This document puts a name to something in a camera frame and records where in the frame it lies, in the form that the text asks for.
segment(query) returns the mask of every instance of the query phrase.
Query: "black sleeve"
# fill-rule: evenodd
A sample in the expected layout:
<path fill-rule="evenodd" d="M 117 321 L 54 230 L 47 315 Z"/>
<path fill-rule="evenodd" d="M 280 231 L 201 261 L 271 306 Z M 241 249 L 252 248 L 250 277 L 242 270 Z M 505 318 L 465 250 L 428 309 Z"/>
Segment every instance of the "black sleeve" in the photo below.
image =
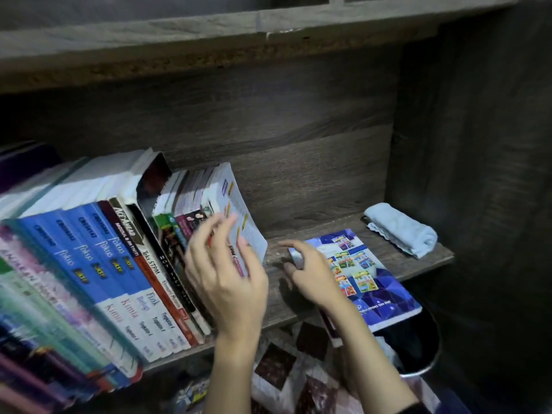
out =
<path fill-rule="evenodd" d="M 397 414 L 430 414 L 429 410 L 421 402 L 411 405 Z"/>

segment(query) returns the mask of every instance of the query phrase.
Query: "purple object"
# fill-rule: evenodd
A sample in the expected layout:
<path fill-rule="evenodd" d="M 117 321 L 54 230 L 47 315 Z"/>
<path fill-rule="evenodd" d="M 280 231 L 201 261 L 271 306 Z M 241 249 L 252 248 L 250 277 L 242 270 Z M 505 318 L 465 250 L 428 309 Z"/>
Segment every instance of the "purple object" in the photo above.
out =
<path fill-rule="evenodd" d="M 0 153 L 0 194 L 62 162 L 55 148 L 43 142 L 23 143 Z"/>

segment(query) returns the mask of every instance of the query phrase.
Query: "forearm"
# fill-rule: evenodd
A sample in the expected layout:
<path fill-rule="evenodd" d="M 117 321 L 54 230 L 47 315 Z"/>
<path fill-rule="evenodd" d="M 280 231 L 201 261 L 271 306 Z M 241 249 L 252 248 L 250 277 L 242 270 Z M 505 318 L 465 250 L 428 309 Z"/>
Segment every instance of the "forearm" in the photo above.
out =
<path fill-rule="evenodd" d="M 365 412 L 396 414 L 418 402 L 380 348 L 358 309 L 349 301 L 327 308 L 348 356 L 349 371 Z"/>
<path fill-rule="evenodd" d="M 251 378 L 257 343 L 235 348 L 217 340 L 205 414 L 251 412 Z"/>

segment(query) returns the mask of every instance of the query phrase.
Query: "hand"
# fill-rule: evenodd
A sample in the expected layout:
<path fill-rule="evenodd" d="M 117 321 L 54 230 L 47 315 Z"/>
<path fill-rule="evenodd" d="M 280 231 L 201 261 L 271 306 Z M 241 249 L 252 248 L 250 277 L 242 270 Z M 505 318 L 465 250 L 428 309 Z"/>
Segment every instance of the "hand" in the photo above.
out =
<path fill-rule="evenodd" d="M 281 241 L 279 245 L 293 247 L 302 254 L 303 270 L 298 270 L 292 263 L 285 263 L 284 270 L 307 299 L 324 310 L 329 310 L 335 304 L 349 301 L 341 292 L 328 260 L 320 251 L 298 240 Z"/>
<path fill-rule="evenodd" d="M 228 247 L 228 234 L 236 220 L 236 215 L 224 219 L 217 214 L 200 225 L 184 256 L 185 272 L 215 319 L 217 346 L 220 342 L 225 351 L 240 355 L 248 351 L 254 356 L 267 308 L 268 277 L 243 237 L 239 238 L 238 249 L 250 276 L 239 276 Z"/>

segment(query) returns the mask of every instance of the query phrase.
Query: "shelf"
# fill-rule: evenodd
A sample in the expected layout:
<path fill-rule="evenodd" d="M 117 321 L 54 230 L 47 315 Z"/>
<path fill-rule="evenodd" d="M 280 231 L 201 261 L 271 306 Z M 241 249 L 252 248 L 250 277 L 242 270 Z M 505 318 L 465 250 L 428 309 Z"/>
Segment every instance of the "shelf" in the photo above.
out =
<path fill-rule="evenodd" d="M 454 260 L 452 251 L 448 250 L 440 243 L 436 245 L 435 249 L 430 254 L 422 259 L 418 260 L 414 257 L 410 257 L 378 234 L 366 228 L 366 224 L 362 221 L 361 215 L 344 217 L 335 221 L 323 223 L 314 228 L 297 231 L 286 237 L 293 239 L 309 239 L 346 228 L 352 229 L 399 281 L 404 281 L 436 269 L 442 265 L 450 264 Z M 311 303 L 297 292 L 290 291 L 287 287 L 285 274 L 280 268 L 280 263 L 282 259 L 289 258 L 289 252 L 286 248 L 277 247 L 276 243 L 280 239 L 285 238 L 273 238 L 269 240 L 268 251 L 264 262 L 270 284 L 268 306 L 263 322 L 264 330 L 297 322 L 315 313 L 314 306 Z M 159 370 L 187 356 L 207 351 L 213 346 L 214 342 L 211 342 L 184 352 L 173 354 L 162 360 L 153 362 L 146 368 L 146 371 Z"/>
<path fill-rule="evenodd" d="M 38 28 L 9 28 L 0 31 L 0 73 L 146 60 L 192 52 L 289 43 L 311 37 L 323 39 L 345 34 L 366 35 L 409 26 L 438 24 L 519 2 L 330 1 L 331 4 L 162 19 L 158 17 L 164 13 L 153 11 L 148 16 L 147 6 L 143 6 L 141 15 L 131 15 L 130 18 L 125 16 L 127 21 L 107 21 L 104 18 L 103 22 L 90 23 L 87 17 L 77 17 L 71 22 L 62 21 L 62 25 L 53 21 L 54 27 L 37 24 Z M 76 7 L 86 11 L 86 6 Z M 26 17 L 31 14 L 28 10 L 32 13 L 28 7 L 27 10 L 16 7 L 12 15 Z M 18 22 L 25 23 L 25 20 L 21 18 Z"/>

